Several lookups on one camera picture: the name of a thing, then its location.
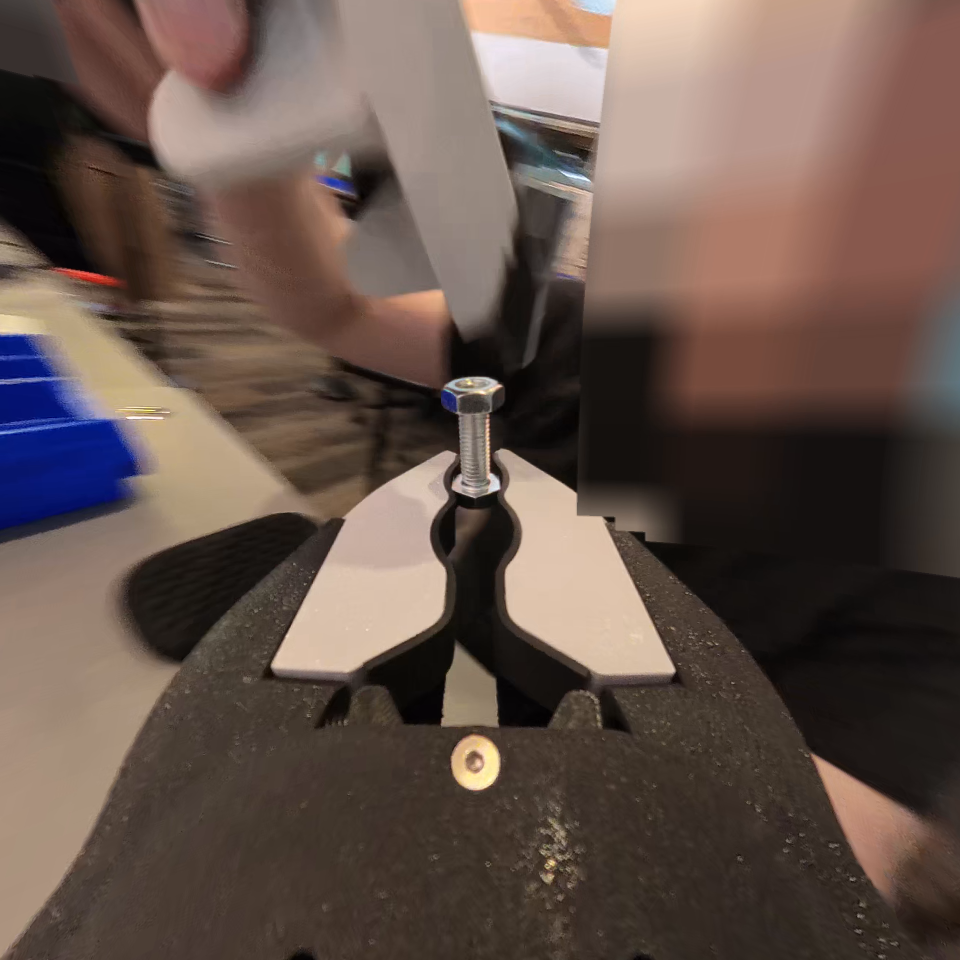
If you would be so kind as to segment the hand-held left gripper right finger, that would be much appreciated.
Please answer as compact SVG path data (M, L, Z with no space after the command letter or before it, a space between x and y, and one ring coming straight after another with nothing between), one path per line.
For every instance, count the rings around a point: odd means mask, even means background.
M503 569L507 626L594 689L672 683L676 668L613 536L576 493L504 450L501 499L518 532Z

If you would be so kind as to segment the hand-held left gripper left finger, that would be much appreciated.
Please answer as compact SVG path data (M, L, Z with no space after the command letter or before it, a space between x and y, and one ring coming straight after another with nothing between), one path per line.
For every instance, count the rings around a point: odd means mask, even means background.
M406 653L426 653L453 613L441 544L454 508L443 451L379 486L342 521L270 664L273 675L355 685Z

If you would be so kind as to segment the silver hex bolt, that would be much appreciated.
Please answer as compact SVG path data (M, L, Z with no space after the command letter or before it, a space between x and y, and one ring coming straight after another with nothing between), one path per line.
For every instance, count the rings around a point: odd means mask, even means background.
M484 483L492 474L490 419L503 405L503 385L486 376L460 377L439 397L442 408L458 419L460 474L469 484Z

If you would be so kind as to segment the blue plastic bin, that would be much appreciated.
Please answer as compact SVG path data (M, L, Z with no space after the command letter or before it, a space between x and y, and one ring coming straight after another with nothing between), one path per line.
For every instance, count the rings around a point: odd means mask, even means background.
M66 366L54 338L2 334L2 530L122 501L145 468L135 441Z

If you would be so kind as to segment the person's right hand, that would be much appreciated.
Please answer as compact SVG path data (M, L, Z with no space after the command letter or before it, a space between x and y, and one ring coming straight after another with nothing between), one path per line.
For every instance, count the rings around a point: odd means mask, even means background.
M162 63L193 86L226 93L242 80L255 49L246 1L136 1Z

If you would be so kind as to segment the black wrist rest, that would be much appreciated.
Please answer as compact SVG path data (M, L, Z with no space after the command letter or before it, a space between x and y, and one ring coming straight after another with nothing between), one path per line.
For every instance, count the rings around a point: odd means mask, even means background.
M321 530L305 515L278 512L195 537L141 560L119 602L138 640L181 663L248 592Z

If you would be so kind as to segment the person's left forearm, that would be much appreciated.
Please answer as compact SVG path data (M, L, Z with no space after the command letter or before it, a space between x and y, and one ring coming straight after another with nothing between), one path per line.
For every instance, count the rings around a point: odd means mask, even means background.
M958 922L958 788L931 813L901 805L813 754L834 814L868 880L907 916Z

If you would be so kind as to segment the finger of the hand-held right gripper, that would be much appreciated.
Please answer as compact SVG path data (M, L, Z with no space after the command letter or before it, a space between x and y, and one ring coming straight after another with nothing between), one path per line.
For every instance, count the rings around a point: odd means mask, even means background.
M517 196L460 2L341 4L349 60L461 337L489 334Z

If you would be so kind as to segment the person's right forearm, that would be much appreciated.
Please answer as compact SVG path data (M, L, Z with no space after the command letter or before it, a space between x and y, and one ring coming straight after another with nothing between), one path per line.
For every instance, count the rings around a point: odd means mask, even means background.
M451 377L450 311L440 290L361 294L341 245L348 221L303 171L206 193L239 278L269 319L352 366L420 387Z

